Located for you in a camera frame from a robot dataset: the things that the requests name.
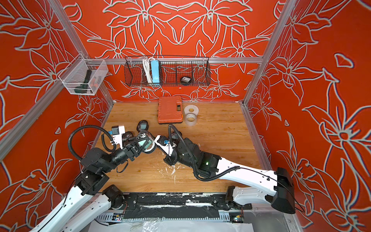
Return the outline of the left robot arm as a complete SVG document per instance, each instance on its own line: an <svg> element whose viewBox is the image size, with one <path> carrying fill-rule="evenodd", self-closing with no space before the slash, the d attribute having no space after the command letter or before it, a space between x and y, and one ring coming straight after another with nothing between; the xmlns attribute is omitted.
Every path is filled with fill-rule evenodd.
<svg viewBox="0 0 371 232"><path fill-rule="evenodd" d="M34 232L79 232L97 216L109 210L127 207L123 192L115 185L102 187L107 173L128 160L134 160L152 145L149 137L130 139L124 147L107 154L94 148L82 159L84 171L75 179L61 202L38 224Z"/></svg>

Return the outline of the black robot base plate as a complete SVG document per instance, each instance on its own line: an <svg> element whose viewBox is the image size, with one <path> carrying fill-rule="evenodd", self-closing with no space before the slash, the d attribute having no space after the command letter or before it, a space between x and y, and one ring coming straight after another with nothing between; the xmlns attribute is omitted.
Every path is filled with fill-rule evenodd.
<svg viewBox="0 0 371 232"><path fill-rule="evenodd" d="M98 222L123 223L147 220L234 222L251 209L233 202L226 193L125 193L119 209L110 209Z"/></svg>

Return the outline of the green charger plug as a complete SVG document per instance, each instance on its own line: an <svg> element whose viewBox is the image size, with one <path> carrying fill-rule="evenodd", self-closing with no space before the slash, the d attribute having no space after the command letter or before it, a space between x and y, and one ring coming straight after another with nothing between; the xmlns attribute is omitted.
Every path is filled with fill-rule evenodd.
<svg viewBox="0 0 371 232"><path fill-rule="evenodd" d="M148 139L138 142L139 147L143 149L148 149L151 146L151 144L152 144L151 140Z"/></svg>

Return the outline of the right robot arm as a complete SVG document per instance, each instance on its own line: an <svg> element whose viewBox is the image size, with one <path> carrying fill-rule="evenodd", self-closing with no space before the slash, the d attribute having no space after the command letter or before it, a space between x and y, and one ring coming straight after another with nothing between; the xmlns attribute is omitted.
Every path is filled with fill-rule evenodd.
<svg viewBox="0 0 371 232"><path fill-rule="evenodd" d="M165 136L157 136L155 143L165 154L164 161L172 166L181 163L196 170L200 181L217 179L230 180L244 187L228 188L226 202L243 206L246 204L270 204L277 211L295 214L294 184L284 168L277 170L256 169L234 163L221 156L201 151L199 146L188 138L170 141Z"/></svg>

